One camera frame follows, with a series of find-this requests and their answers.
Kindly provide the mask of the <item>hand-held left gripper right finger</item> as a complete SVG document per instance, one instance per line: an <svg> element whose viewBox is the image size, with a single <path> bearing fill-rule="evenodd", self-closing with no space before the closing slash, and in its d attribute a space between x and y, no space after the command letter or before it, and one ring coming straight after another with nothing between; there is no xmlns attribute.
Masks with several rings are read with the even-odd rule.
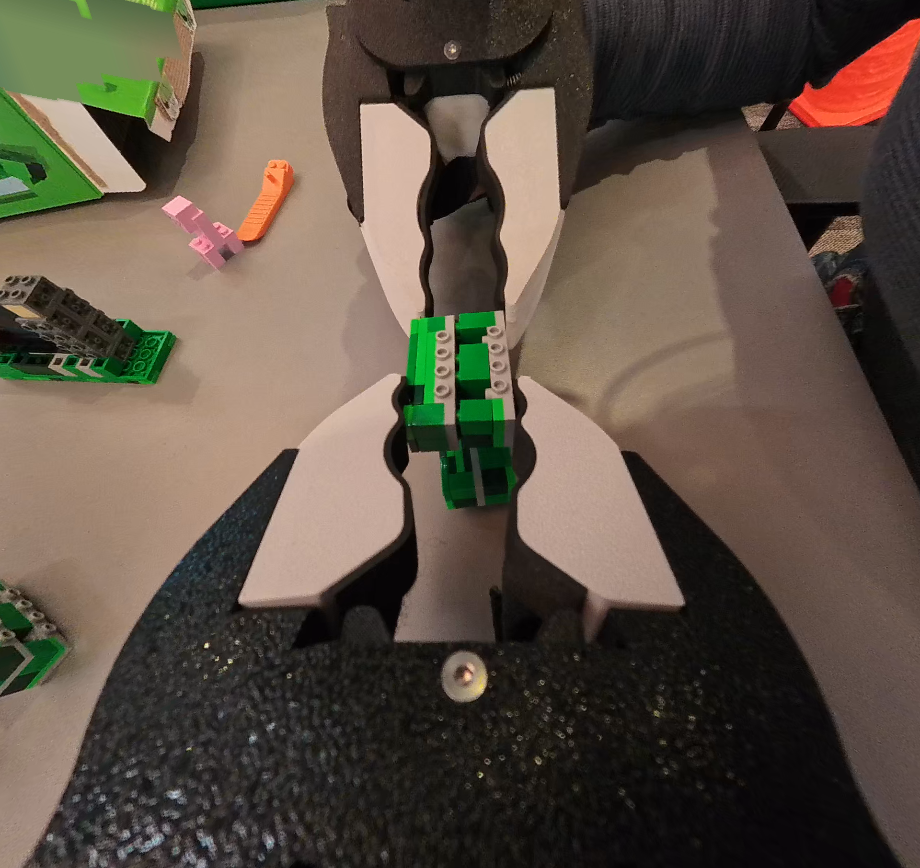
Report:
<svg viewBox="0 0 920 868"><path fill-rule="evenodd" d="M518 384L519 481L502 567L502 638L531 638L563 611L592 640L609 609L682 609L684 595L620 448L532 378Z"/></svg>

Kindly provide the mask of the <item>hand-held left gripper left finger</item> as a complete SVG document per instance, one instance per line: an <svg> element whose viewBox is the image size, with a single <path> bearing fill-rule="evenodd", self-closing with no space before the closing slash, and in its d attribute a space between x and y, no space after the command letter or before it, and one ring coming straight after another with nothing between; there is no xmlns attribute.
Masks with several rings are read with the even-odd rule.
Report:
<svg viewBox="0 0 920 868"><path fill-rule="evenodd" d="M390 373L301 442L237 601L318 611L337 633L348 610L374 609L395 637L418 574L408 449Z"/></svg>

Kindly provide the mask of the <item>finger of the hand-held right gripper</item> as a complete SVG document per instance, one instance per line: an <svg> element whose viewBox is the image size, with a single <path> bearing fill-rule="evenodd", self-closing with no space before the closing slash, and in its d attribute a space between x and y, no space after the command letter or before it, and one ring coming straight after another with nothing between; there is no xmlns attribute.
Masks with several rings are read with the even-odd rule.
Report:
<svg viewBox="0 0 920 868"><path fill-rule="evenodd" d="M560 207L556 94L515 92L485 122L486 162L503 200L498 240L507 261L504 310L510 344L534 316L558 244Z"/></svg>
<svg viewBox="0 0 920 868"><path fill-rule="evenodd" d="M431 307L431 229L426 202L435 170L429 125L403 105L360 108L363 240L405 333Z"/></svg>

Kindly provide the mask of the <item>person's right forearm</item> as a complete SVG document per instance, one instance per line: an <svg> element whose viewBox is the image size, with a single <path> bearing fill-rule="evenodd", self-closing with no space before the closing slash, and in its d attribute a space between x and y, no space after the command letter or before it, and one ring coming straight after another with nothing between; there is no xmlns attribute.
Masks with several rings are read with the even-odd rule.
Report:
<svg viewBox="0 0 920 868"><path fill-rule="evenodd" d="M919 0L582 0L590 127L797 96L918 17Z"/></svg>

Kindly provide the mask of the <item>orange brick separator tool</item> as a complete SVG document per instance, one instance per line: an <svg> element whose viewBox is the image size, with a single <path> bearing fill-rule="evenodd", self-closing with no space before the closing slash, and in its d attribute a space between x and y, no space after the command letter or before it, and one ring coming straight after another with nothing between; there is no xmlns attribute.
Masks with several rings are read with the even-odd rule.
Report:
<svg viewBox="0 0 920 868"><path fill-rule="evenodd" d="M291 191L293 182L293 167L288 161L268 162L259 195L236 232L240 241L259 241L264 236Z"/></svg>

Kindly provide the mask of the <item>pink brick pig figure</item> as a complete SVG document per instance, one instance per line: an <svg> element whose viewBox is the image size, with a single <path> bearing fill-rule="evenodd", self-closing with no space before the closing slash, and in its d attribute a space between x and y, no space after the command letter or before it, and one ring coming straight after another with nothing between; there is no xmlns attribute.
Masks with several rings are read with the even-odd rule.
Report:
<svg viewBox="0 0 920 868"><path fill-rule="evenodd" d="M161 210L178 228L190 234L190 248L213 268L221 268L228 257L244 248L234 230L221 222L212 221L202 209L181 195L174 197Z"/></svg>

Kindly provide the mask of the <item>grey black build green baseplate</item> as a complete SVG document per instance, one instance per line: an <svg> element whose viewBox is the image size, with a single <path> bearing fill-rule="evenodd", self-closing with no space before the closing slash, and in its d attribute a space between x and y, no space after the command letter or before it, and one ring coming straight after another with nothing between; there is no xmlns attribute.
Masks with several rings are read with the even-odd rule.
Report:
<svg viewBox="0 0 920 868"><path fill-rule="evenodd" d="M175 343L44 276L2 281L2 379L155 384Z"/></svg>

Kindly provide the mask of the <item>dark side table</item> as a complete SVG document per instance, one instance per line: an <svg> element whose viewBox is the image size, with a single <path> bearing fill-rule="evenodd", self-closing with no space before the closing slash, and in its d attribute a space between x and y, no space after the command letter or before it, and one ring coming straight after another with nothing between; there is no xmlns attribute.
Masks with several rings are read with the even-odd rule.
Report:
<svg viewBox="0 0 920 868"><path fill-rule="evenodd" d="M785 203L849 206L861 201L879 125L759 131L756 138Z"/></svg>

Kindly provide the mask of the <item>green brick corner build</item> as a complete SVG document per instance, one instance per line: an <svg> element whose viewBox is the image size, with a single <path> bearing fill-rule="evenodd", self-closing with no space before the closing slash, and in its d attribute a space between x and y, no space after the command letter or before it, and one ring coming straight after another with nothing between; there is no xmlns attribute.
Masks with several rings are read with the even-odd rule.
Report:
<svg viewBox="0 0 920 868"><path fill-rule="evenodd" d="M1 583L1 696L40 686L67 655L70 644L25 595Z"/></svg>

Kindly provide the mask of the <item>colourful patterned bag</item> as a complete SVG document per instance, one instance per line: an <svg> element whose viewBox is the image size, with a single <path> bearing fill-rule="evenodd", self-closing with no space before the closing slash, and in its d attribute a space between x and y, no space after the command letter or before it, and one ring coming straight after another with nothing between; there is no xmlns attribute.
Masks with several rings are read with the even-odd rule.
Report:
<svg viewBox="0 0 920 868"><path fill-rule="evenodd" d="M863 326L863 301L868 274L864 246L841 253L824 251L811 256L834 313L847 337L854 342Z"/></svg>

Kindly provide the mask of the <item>orange textured cone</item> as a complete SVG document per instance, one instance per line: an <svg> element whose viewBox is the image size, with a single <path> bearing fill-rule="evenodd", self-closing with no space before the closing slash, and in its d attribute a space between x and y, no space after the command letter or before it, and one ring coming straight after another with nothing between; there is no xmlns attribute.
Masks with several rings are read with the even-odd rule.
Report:
<svg viewBox="0 0 920 868"><path fill-rule="evenodd" d="M788 110L806 126L862 126L883 117L910 69L919 20L873 46L822 88L807 85Z"/></svg>

